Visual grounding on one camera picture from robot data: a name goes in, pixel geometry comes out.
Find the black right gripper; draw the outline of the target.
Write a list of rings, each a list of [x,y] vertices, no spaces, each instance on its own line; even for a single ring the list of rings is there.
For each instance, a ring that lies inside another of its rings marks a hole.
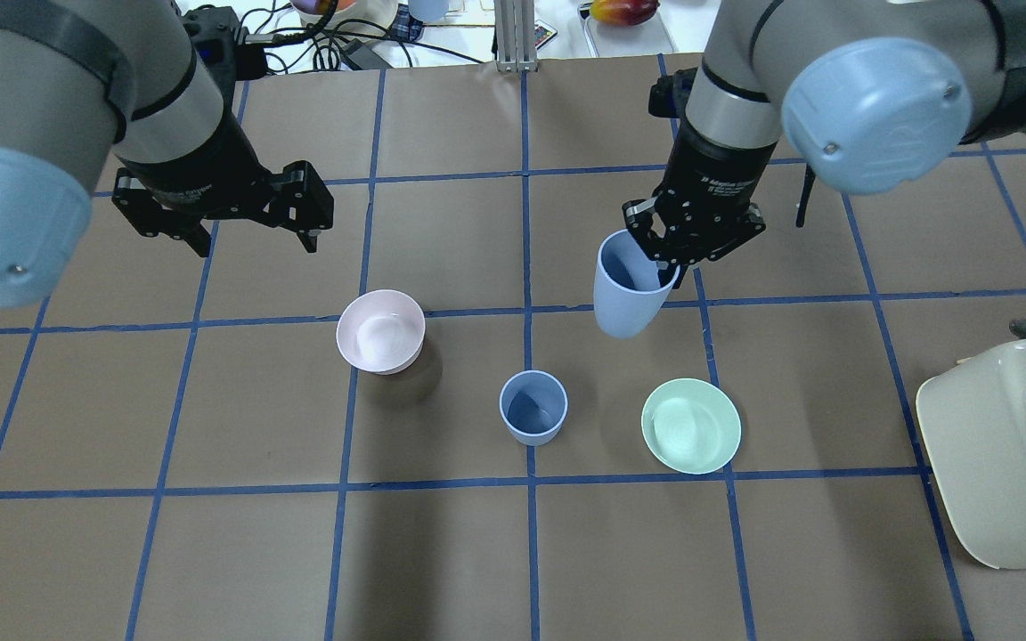
[[[753,192],[767,150],[729,149],[681,125],[648,199],[623,204],[624,229],[655,268],[658,289],[680,288],[685,267],[720,261],[766,230]]]

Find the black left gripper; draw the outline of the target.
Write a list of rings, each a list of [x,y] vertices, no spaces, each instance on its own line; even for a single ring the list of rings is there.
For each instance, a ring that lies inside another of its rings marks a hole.
[[[123,159],[111,202],[139,234],[182,237],[199,258],[208,258],[210,231],[203,221],[243,219],[294,232],[308,253],[334,226],[329,187],[304,159],[281,171],[260,162],[240,122],[223,120],[208,141],[183,157],[146,163]]]

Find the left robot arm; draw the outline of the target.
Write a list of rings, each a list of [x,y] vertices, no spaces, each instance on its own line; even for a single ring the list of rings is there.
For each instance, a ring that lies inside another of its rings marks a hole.
[[[109,157],[111,198],[145,237],[207,256],[204,222],[292,231],[305,251],[333,226],[314,167],[265,169],[232,110],[265,75],[265,48],[232,9],[174,1],[0,1],[0,308],[49,296],[91,221]]]

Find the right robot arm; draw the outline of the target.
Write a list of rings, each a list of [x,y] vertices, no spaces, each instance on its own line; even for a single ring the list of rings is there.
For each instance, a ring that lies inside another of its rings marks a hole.
[[[725,1],[700,64],[660,77],[648,109],[679,133],[624,228],[676,288],[764,231],[753,192],[781,138],[810,179],[870,195],[1026,135],[1026,1]]]

